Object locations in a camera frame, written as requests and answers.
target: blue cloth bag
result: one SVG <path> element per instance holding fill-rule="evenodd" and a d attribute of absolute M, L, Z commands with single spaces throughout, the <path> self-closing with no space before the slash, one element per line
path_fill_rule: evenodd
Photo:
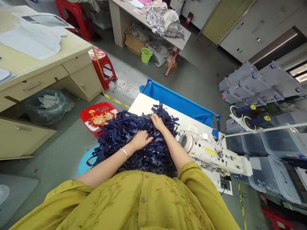
<path fill-rule="evenodd" d="M 140 92 L 142 92 L 143 88 L 144 86 L 140 86 Z M 212 123 L 214 112 L 196 104 L 178 93 L 175 93 L 163 85 L 153 81 L 147 85 L 143 94 L 213 128 Z"/>

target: concrete floor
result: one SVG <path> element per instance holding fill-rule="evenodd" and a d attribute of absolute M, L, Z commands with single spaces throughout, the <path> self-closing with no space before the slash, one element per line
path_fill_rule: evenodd
<path fill-rule="evenodd" d="M 229 114 L 229 104 L 222 101 L 218 83 L 233 72 L 237 66 L 224 54 L 212 46 L 205 46 L 192 34 L 186 47 L 177 58 L 178 67 L 165 77 L 166 68 L 157 68 L 152 63 L 144 64 L 141 58 L 127 48 L 114 44 L 112 30 L 100 31 L 102 41 L 94 42 L 104 50 L 118 76 L 117 82 L 110 83 L 105 93 L 131 105 L 139 93 L 139 86 L 144 85 L 147 78 L 166 86 L 182 96 L 223 116 L 222 131 L 225 131 Z M 77 167 L 83 154 L 97 144 L 96 138 L 86 129 L 80 119 L 80 112 L 102 101 L 111 102 L 118 111 L 124 106 L 98 95 L 91 103 L 72 97 L 75 107 L 63 119 L 51 127 L 58 132 L 44 143 L 33 158 L 0 162 L 0 173 L 38 178 L 40 184 L 17 211 L 13 219 L 1 230 L 8 229 L 25 214 L 41 204 L 46 194 L 60 183 L 77 177 Z M 244 220 L 239 199 L 238 183 L 232 182 L 233 196 L 223 194 L 223 199 L 241 229 Z M 268 229 L 260 210 L 257 192 L 241 184 L 243 205 L 248 229 Z"/>

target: woman's left hand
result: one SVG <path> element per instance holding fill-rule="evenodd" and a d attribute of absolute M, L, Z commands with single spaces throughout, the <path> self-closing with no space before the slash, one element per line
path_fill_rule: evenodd
<path fill-rule="evenodd" d="M 145 145 L 153 140 L 153 137 L 148 137 L 148 133 L 146 130 L 138 131 L 137 134 L 131 139 L 129 145 L 131 145 L 135 151 L 140 150 Z"/>

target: bracelet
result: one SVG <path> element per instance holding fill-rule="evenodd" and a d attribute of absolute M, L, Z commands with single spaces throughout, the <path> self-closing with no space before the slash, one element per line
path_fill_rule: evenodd
<path fill-rule="evenodd" d="M 122 148 L 121 148 L 121 150 L 126 154 L 127 159 L 129 159 L 130 156 L 129 156 L 129 154 L 126 152 L 126 150 L 124 150 L 124 149 L 122 149 Z"/>

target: drawer handle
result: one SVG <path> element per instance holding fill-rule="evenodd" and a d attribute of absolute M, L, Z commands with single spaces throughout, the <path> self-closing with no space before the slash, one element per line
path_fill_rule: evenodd
<path fill-rule="evenodd" d="M 84 88 L 84 90 L 86 91 L 86 88 L 85 88 L 85 86 L 84 85 L 82 85 L 82 84 L 80 84 L 81 86 L 82 86 L 82 88 Z"/>
<path fill-rule="evenodd" d="M 31 86 L 30 88 L 24 89 L 24 91 L 32 90 L 32 89 L 34 89 L 34 88 L 36 88 L 37 86 L 40 86 L 40 85 L 41 85 L 41 83 L 39 82 L 39 83 L 37 83 L 37 84 Z"/>
<path fill-rule="evenodd" d="M 23 130 L 23 131 L 31 131 L 31 129 L 29 129 L 29 128 L 16 127 L 16 129 Z"/>

